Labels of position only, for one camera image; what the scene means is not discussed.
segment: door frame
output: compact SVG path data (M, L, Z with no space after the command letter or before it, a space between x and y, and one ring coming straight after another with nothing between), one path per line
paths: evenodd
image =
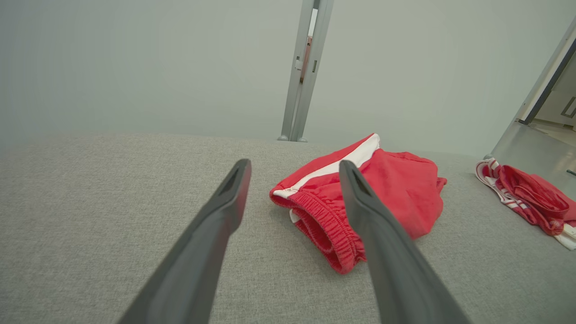
M550 57L546 67L540 74L532 90L528 93L526 100L522 103L512 122L518 121L522 124L529 125L534 120L575 53L576 17L574 17L568 30L564 33L554 54Z

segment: gray couch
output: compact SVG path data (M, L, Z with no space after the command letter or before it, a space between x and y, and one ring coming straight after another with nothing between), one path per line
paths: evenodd
M44 140L0 161L0 322L111 323L219 182L252 160L212 323L375 323L367 264L342 276L268 199L344 147L185 135ZM448 179L444 212L416 241L475 323L575 323L576 255L501 205L477 158L420 153Z

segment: gray upholstery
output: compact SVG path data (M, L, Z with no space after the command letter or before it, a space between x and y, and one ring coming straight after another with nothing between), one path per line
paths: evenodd
M243 157L252 160L250 192L212 323L377 322L367 264L337 274L268 199L285 176L339 148L101 135L9 152L0 162L0 322L117 321ZM416 243L470 319L576 322L576 255L501 205L474 177L475 158L420 155L448 185L442 216Z

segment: white wall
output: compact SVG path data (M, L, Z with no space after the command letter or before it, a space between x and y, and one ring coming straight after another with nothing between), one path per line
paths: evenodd
M336 1L304 137L482 157L575 14L574 0Z
M0 2L0 151L86 131L276 139L301 2Z

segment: folded clothing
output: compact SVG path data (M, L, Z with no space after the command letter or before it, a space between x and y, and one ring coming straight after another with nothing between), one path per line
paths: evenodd
M569 249L576 248L576 242L563 243L572 238L571 227L576 226L576 202L550 182L509 165L499 165L493 157L476 164L476 177L528 223L538 225Z
M430 160L380 149L380 137L372 134L311 161L280 181L270 191L272 201L290 208L296 227L324 254L334 270L346 274L360 260L366 261L366 255L346 217L338 174L342 160L356 165L413 239L429 233L442 213L440 191L446 179L438 178L438 168Z

